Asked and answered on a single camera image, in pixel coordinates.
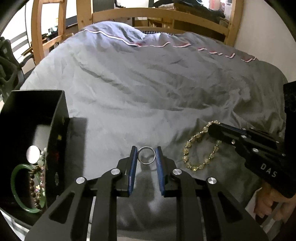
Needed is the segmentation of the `person's right hand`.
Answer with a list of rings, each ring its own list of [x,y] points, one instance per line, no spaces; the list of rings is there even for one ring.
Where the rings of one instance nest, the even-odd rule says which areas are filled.
[[[254,213],[263,218],[265,215],[271,215],[273,209],[271,208],[274,202],[282,202],[281,208],[275,214],[273,219],[275,221],[282,220],[287,222],[295,209],[295,195],[292,198],[286,198],[277,190],[264,182],[261,189],[256,195],[256,202]]]

